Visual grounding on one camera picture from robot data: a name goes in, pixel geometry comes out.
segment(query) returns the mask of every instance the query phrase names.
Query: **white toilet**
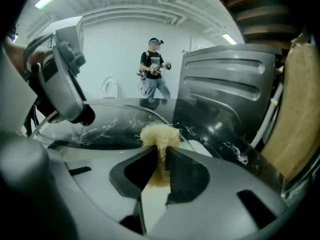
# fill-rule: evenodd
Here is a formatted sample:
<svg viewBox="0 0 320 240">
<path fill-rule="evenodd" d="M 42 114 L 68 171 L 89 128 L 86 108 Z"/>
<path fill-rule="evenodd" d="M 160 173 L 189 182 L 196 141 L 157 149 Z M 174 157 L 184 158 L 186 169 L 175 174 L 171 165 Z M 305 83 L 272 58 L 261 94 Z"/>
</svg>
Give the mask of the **white toilet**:
<svg viewBox="0 0 320 240">
<path fill-rule="evenodd" d="M 117 98 L 118 97 L 117 81 L 113 77 L 108 76 L 103 81 L 103 84 L 101 87 L 101 93 L 104 99 Z"/>
</svg>

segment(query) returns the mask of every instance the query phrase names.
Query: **person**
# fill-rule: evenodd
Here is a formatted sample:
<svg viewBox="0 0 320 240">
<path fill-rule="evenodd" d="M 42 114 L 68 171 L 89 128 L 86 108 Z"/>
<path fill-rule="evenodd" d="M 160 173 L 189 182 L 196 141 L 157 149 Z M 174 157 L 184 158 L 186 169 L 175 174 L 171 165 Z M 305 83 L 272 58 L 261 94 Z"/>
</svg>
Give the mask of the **person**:
<svg viewBox="0 0 320 240">
<path fill-rule="evenodd" d="M 140 69 L 145 72 L 145 90 L 143 92 L 146 98 L 153 98 L 158 88 L 165 99 L 170 99 L 171 94 L 165 79 L 161 75 L 160 68 L 165 69 L 167 66 L 158 50 L 163 41 L 157 38 L 151 38 L 148 42 L 149 49 L 142 53 L 140 60 Z"/>
<path fill-rule="evenodd" d="M 16 36 L 16 27 L 13 26 L 6 32 L 6 35 L 3 39 L 3 47 L 4 47 L 6 54 L 9 57 L 10 61 L 14 65 L 15 69 L 20 73 L 20 75 L 23 75 L 26 70 L 24 67 L 24 63 L 23 63 L 23 56 L 24 56 L 24 51 L 26 49 L 26 45 L 19 45 L 19 44 L 13 43 L 15 36 Z M 38 47 L 27 59 L 27 63 L 29 64 L 30 69 L 31 69 L 31 67 L 36 66 L 37 63 L 42 64 L 44 59 L 48 55 L 50 55 L 51 53 L 52 53 L 52 50 L 49 48 Z M 42 113 L 44 113 L 46 116 L 48 114 L 51 114 L 53 107 L 50 104 L 43 103 L 42 106 L 46 107 L 45 112 L 43 109 L 39 108 Z M 36 105 L 35 104 L 30 109 L 30 111 L 29 111 L 29 113 L 23 123 L 23 125 L 26 129 L 27 136 L 30 136 L 32 134 L 31 120 L 33 120 L 35 127 L 37 127 L 37 125 L 39 125 L 39 121 L 38 121 L 37 114 L 36 114 Z"/>
<path fill-rule="evenodd" d="M 10 58 L 12 64 L 16 68 L 16 70 L 22 74 L 25 69 L 23 65 L 23 55 L 26 48 L 26 45 L 19 45 L 13 43 L 14 37 L 16 35 L 16 27 L 11 27 L 4 39 L 3 46 L 6 54 Z M 37 63 L 42 63 L 44 59 L 52 53 L 52 50 L 49 48 L 38 47 L 28 58 L 28 64 L 32 66 L 36 66 Z"/>
</svg>

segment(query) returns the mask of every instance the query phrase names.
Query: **white pipe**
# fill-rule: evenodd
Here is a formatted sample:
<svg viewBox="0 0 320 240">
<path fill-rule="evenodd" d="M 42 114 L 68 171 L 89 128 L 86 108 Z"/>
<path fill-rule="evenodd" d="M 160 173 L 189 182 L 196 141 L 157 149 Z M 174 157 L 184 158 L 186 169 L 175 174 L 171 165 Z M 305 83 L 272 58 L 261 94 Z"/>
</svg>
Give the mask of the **white pipe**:
<svg viewBox="0 0 320 240">
<path fill-rule="evenodd" d="M 183 22 L 185 22 L 188 19 L 187 16 L 182 17 L 178 22 L 177 22 L 177 26 L 179 27 Z"/>
<path fill-rule="evenodd" d="M 184 15 L 183 13 L 177 12 L 176 10 L 172 10 L 169 8 L 165 8 L 162 6 L 155 6 L 155 5 L 144 5 L 144 4 L 121 4 L 121 5 L 112 5 L 112 6 L 107 6 L 106 8 L 99 8 L 99 9 L 93 9 L 90 11 L 86 11 L 85 13 L 81 13 L 80 16 L 89 16 L 92 14 L 100 13 L 100 12 L 109 12 L 111 10 L 116 10 L 116 9 L 144 9 L 144 10 L 154 10 L 158 12 L 163 12 L 163 13 L 168 13 L 171 15 L 174 15 L 175 17 L 179 16 L 182 17 L 183 19 L 187 19 L 187 16 Z"/>
<path fill-rule="evenodd" d="M 278 87 L 275 91 L 275 94 L 274 94 L 273 98 L 270 100 L 271 103 L 270 103 L 269 108 L 266 112 L 266 115 L 263 119 L 263 122 L 260 126 L 260 129 L 258 130 L 258 132 L 256 133 L 256 136 L 254 137 L 253 141 L 251 142 L 251 146 L 253 148 L 255 148 L 257 146 L 257 144 L 261 140 L 262 136 L 264 135 L 264 133 L 269 125 L 269 122 L 275 112 L 275 109 L 278 106 L 278 102 L 280 100 L 283 89 L 284 89 L 284 85 L 282 84 L 282 82 L 279 82 Z"/>
<path fill-rule="evenodd" d="M 273 117 L 271 118 L 270 120 L 270 123 L 268 125 L 268 127 L 266 128 L 263 136 L 262 136 L 262 140 L 263 140 L 263 143 L 266 144 L 267 141 L 269 140 L 270 138 L 270 135 L 271 135 L 271 132 L 272 132 L 272 129 L 274 128 L 275 126 L 275 122 L 276 122 L 276 119 L 277 119 L 277 115 L 278 115 L 278 112 L 279 112 L 279 107 L 276 108 L 275 112 L 274 112 L 274 115 Z"/>
<path fill-rule="evenodd" d="M 195 6 L 191 3 L 188 3 L 186 1 L 177 0 L 175 1 L 177 4 L 188 7 L 189 9 L 192 9 L 198 13 L 201 13 L 202 15 L 205 15 L 207 18 L 212 19 L 212 23 L 217 26 L 218 28 L 222 29 L 226 23 L 223 23 L 221 20 L 217 19 L 217 17 L 213 16 L 212 14 L 206 12 L 205 10 L 200 9 L 198 6 Z"/>
<path fill-rule="evenodd" d="M 189 9 L 183 7 L 183 6 L 179 6 L 179 5 L 173 4 L 173 3 L 171 3 L 171 2 L 164 2 L 164 1 L 162 1 L 162 0 L 158 0 L 158 3 L 161 4 L 161 5 L 170 6 L 170 7 L 175 7 L 175 8 L 178 8 L 178 9 L 182 10 L 182 11 L 186 11 L 187 13 L 193 14 L 195 17 L 198 17 L 198 18 L 200 18 L 201 20 L 203 20 L 203 21 L 205 21 L 205 22 L 208 22 L 210 25 L 213 25 L 213 26 L 215 26 L 215 27 L 218 27 L 218 26 L 217 26 L 216 24 L 214 24 L 212 21 L 208 20 L 207 18 L 205 18 L 205 17 L 199 15 L 198 13 L 195 13 L 194 11 L 189 10 Z"/>
<path fill-rule="evenodd" d="M 98 23 L 98 22 L 108 21 L 108 20 L 114 20 L 114 19 L 122 19 L 122 18 L 148 19 L 148 20 L 154 20 L 154 21 L 166 23 L 166 21 L 163 20 L 163 19 L 154 18 L 154 17 L 148 17 L 148 16 L 143 16 L 143 15 L 135 15 L 135 16 L 133 16 L 133 15 L 123 15 L 123 16 L 120 16 L 120 15 L 119 15 L 119 16 L 101 18 L 101 19 L 98 19 L 98 20 L 95 20 L 95 21 L 91 21 L 91 22 L 88 22 L 88 23 L 83 23 L 83 25 L 84 25 L 84 26 L 88 26 L 88 25 L 93 24 L 93 23 Z"/>
<path fill-rule="evenodd" d="M 210 37 L 213 38 L 215 36 L 222 36 L 225 33 L 226 33 L 226 31 L 218 31 L 217 33 L 211 34 Z"/>
<path fill-rule="evenodd" d="M 102 11 L 98 12 L 95 14 L 90 14 L 88 16 L 84 16 L 83 20 L 90 20 L 94 19 L 97 17 L 105 16 L 105 15 L 118 15 L 118 14 L 126 14 L 126 13 L 138 13 L 138 14 L 151 14 L 151 15 L 159 15 L 159 16 L 164 16 L 164 17 L 170 17 L 172 18 L 172 22 L 175 23 L 177 20 L 177 16 L 165 13 L 165 12 L 160 12 L 160 11 L 152 11 L 152 10 L 143 10 L 143 9 L 127 9 L 127 10 L 117 10 L 117 11 Z"/>
<path fill-rule="evenodd" d="M 211 27 L 207 28 L 206 30 L 204 30 L 202 33 L 207 34 L 207 33 L 210 33 L 211 31 L 214 31 L 214 30 L 215 30 L 215 28 L 213 26 L 211 26 Z"/>
</svg>

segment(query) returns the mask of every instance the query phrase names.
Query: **gray plastic housing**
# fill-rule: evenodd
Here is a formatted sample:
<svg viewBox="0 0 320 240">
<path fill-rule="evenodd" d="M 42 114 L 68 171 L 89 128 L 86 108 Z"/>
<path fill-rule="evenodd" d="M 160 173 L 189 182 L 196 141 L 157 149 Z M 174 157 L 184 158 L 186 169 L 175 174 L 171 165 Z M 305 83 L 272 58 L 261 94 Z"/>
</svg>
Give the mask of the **gray plastic housing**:
<svg viewBox="0 0 320 240">
<path fill-rule="evenodd" d="M 280 48 L 264 44 L 220 45 L 183 56 L 178 99 L 228 115 L 248 142 L 267 110 Z"/>
<path fill-rule="evenodd" d="M 84 49 L 84 27 L 83 17 L 77 16 L 72 18 L 65 18 L 51 23 L 45 28 L 40 36 L 54 32 L 56 39 L 55 43 L 67 41 L 72 47 L 73 52 L 82 53 Z"/>
<path fill-rule="evenodd" d="M 145 148 L 132 150 L 130 157 L 134 157 L 135 153 L 143 156 L 147 154 L 146 151 Z M 179 148 L 170 148 L 168 152 L 178 158 L 192 158 L 204 165 L 209 171 L 210 181 L 205 191 L 193 201 L 167 205 L 166 213 L 147 235 L 137 234 L 111 218 L 99 203 L 88 196 L 87 189 L 83 189 L 83 180 L 76 181 L 71 176 L 60 153 L 44 149 L 37 141 L 15 134 L 2 134 L 0 175 L 6 188 L 33 207 L 32 218 L 37 215 L 38 220 L 25 223 L 36 225 L 36 231 L 39 231 L 41 221 L 46 225 L 47 233 L 56 239 L 262 240 L 269 239 L 279 230 L 297 207 L 294 205 L 287 209 L 278 194 L 238 165 Z M 116 159 L 115 153 L 112 160 L 115 162 Z M 82 161 L 82 165 L 90 164 L 93 160 Z M 124 157 L 120 156 L 118 160 L 121 162 Z M 94 172 L 97 175 L 104 169 L 103 164 L 100 168 L 98 165 L 97 162 Z M 84 180 L 89 180 L 87 184 L 90 181 L 95 184 L 94 178 L 90 180 L 87 177 Z M 258 228 L 243 202 L 237 198 L 237 193 L 243 190 L 251 190 L 276 219 L 266 227 Z M 117 198 L 118 202 L 108 197 L 100 199 L 119 207 L 122 196 Z M 19 224 L 14 226 L 18 231 Z"/>
<path fill-rule="evenodd" d="M 44 66 L 43 70 L 39 71 L 39 81 L 57 112 L 64 119 L 74 122 L 85 110 L 85 105 L 71 79 L 69 66 L 60 55 L 57 46 L 53 46 L 52 52 L 55 64 Z"/>
</svg>

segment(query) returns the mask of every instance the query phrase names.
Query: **ceiling pipe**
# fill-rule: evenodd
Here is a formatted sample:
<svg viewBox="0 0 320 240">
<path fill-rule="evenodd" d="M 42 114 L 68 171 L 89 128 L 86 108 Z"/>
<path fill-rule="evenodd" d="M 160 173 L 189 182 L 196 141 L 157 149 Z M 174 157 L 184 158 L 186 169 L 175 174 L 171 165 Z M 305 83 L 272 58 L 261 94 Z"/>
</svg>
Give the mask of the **ceiling pipe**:
<svg viewBox="0 0 320 240">
<path fill-rule="evenodd" d="M 185 22 L 188 19 L 187 16 L 182 17 L 178 22 L 177 22 L 177 26 L 179 27 L 183 22 Z"/>
<path fill-rule="evenodd" d="M 119 16 L 113 16 L 113 17 L 106 17 L 106 18 L 101 18 L 95 21 L 91 21 L 91 22 L 84 22 L 83 25 L 84 26 L 88 26 L 90 24 L 93 23 L 98 23 L 98 22 L 102 22 L 102 21 L 109 21 L 109 20 L 114 20 L 114 19 L 122 19 L 122 18 L 139 18 L 139 19 L 149 19 L 149 20 L 154 20 L 154 21 L 159 21 L 159 22 L 166 22 L 164 19 L 160 19 L 160 18 L 154 18 L 154 17 L 149 17 L 149 16 L 143 16 L 143 15 L 119 15 Z"/>
<path fill-rule="evenodd" d="M 206 30 L 204 30 L 202 33 L 207 34 L 207 33 L 210 33 L 211 31 L 214 31 L 214 30 L 215 30 L 215 28 L 213 26 L 211 26 L 211 27 L 207 28 Z"/>
<path fill-rule="evenodd" d="M 86 21 L 86 20 L 98 18 L 105 15 L 116 15 L 116 14 L 125 14 L 125 13 L 151 14 L 151 15 L 169 17 L 169 18 L 172 18 L 171 20 L 172 24 L 174 24 L 177 21 L 177 16 L 175 15 L 165 13 L 165 12 L 160 12 L 160 11 L 151 11 L 151 10 L 143 10 L 143 9 L 121 9 L 121 10 L 112 10 L 112 11 L 102 11 L 94 14 L 91 13 L 87 16 L 84 16 L 83 20 Z"/>
<path fill-rule="evenodd" d="M 201 16 L 201 15 L 198 15 L 198 14 L 195 13 L 194 11 L 189 10 L 189 9 L 183 7 L 183 6 L 179 6 L 179 5 L 170 3 L 170 2 L 164 2 L 164 1 L 162 1 L 162 0 L 158 0 L 158 3 L 161 4 L 161 5 L 166 5 L 166 6 L 170 6 L 170 7 L 175 7 L 175 8 L 178 8 L 178 9 L 180 9 L 180 10 L 186 11 L 186 12 L 194 15 L 195 17 L 198 17 L 198 18 L 202 19 L 203 21 L 208 22 L 210 25 L 213 25 L 213 26 L 215 26 L 215 27 L 219 27 L 219 26 L 215 25 L 212 21 L 208 20 L 207 18 L 205 18 L 205 17 L 203 17 L 203 16 Z"/>
<path fill-rule="evenodd" d="M 169 8 L 164 8 L 161 6 L 155 6 L 155 5 L 147 5 L 147 4 L 120 4 L 120 5 L 112 5 L 112 6 L 107 6 L 105 8 L 99 8 L 99 9 L 93 9 L 90 11 L 86 11 L 84 13 L 79 14 L 79 16 L 88 16 L 90 14 L 95 14 L 95 13 L 100 13 L 100 12 L 108 12 L 111 10 L 116 10 L 116 9 L 145 9 L 145 10 L 154 10 L 154 11 L 159 11 L 159 12 L 164 12 L 168 14 L 173 14 L 175 16 L 179 16 L 182 18 L 187 19 L 187 16 L 183 13 L 180 13 L 176 10 L 172 10 Z"/>
<path fill-rule="evenodd" d="M 213 21 L 216 21 L 216 22 L 212 22 L 213 24 L 215 24 L 218 28 L 223 28 L 225 27 L 225 23 L 223 23 L 221 20 L 217 19 L 215 16 L 213 16 L 212 14 L 208 13 L 207 11 L 205 10 L 202 10 L 201 8 L 199 8 L 198 6 L 195 6 L 193 4 L 190 4 L 186 1 L 182 1 L 182 0 L 177 0 L 175 1 L 177 4 L 179 5 L 182 5 L 182 6 L 186 6 L 188 7 L 189 9 L 192 9 L 198 13 L 201 13 L 202 15 L 205 15 L 206 17 L 208 18 L 211 18 L 213 19 Z"/>
<path fill-rule="evenodd" d="M 213 37 L 215 37 L 215 36 L 221 36 L 221 35 L 223 35 L 223 34 L 225 34 L 225 33 L 226 33 L 226 31 L 218 31 L 218 32 L 210 35 L 210 37 L 213 38 Z"/>
</svg>

